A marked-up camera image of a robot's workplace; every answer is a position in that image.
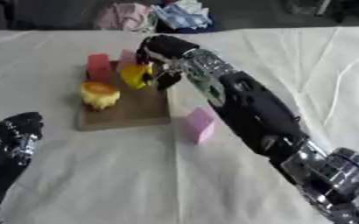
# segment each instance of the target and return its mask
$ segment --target wooden cutting board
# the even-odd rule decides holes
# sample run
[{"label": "wooden cutting board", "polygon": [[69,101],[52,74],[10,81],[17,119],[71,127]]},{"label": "wooden cutting board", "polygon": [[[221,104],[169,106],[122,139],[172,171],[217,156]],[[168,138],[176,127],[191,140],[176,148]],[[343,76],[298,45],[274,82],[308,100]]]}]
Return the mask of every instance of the wooden cutting board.
[{"label": "wooden cutting board", "polygon": [[78,130],[106,130],[170,122],[167,93],[152,87],[132,89],[116,72],[117,62],[112,62],[113,86],[120,89],[121,98],[115,106],[95,112],[81,105]]}]

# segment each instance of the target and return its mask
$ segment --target yellow object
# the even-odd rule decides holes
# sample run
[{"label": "yellow object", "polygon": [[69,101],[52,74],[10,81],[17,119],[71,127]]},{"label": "yellow object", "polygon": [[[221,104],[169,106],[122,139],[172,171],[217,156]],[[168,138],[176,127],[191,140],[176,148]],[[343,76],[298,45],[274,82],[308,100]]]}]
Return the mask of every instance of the yellow object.
[{"label": "yellow object", "polygon": [[136,65],[127,63],[121,69],[121,78],[131,88],[143,88],[145,82],[143,81],[144,74],[152,74],[151,65]]},{"label": "yellow object", "polygon": [[88,81],[81,84],[81,98],[93,109],[103,110],[116,104],[120,91],[108,84]]}]

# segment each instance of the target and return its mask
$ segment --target white tablecloth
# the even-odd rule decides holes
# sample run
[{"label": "white tablecloth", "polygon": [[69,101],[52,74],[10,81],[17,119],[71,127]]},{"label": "white tablecloth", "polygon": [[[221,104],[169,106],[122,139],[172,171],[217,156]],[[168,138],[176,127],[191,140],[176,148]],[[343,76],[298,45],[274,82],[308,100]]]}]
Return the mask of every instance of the white tablecloth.
[{"label": "white tablecloth", "polygon": [[[326,150],[359,151],[359,28],[181,37],[217,51],[272,89]],[[31,166],[3,204],[9,223],[328,223],[221,121],[214,139],[198,147],[175,119],[76,131],[76,93],[88,54],[114,60],[142,39],[119,31],[0,31],[0,120],[38,111],[46,125]],[[170,98],[175,117],[199,105],[209,109],[185,80]]]}]

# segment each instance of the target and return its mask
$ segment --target silver robotic hand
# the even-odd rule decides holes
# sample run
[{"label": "silver robotic hand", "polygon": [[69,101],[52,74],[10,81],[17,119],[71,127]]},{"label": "silver robotic hand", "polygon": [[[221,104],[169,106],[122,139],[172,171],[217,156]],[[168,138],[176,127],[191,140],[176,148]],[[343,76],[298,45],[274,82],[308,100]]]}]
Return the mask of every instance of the silver robotic hand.
[{"label": "silver robotic hand", "polygon": [[35,144],[42,138],[42,127],[42,116],[37,112],[11,116],[0,122],[0,204],[30,164]]},{"label": "silver robotic hand", "polygon": [[137,63],[161,71],[148,83],[164,90],[186,76],[220,118],[256,154],[267,157],[305,199],[334,223],[359,224],[359,154],[326,153],[299,126],[299,117],[267,87],[208,50],[183,39],[146,38]]}]

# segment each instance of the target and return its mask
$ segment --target pink cloth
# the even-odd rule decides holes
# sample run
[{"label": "pink cloth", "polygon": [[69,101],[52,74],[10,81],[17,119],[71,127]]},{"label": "pink cloth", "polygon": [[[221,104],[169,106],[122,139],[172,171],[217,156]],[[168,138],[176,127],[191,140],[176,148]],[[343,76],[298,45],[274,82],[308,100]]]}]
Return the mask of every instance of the pink cloth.
[{"label": "pink cloth", "polygon": [[139,32],[148,25],[150,8],[139,3],[114,3],[103,10],[95,26],[103,30]]},{"label": "pink cloth", "polygon": [[196,108],[185,117],[185,131],[195,144],[201,144],[214,134],[215,120],[202,108]]}]

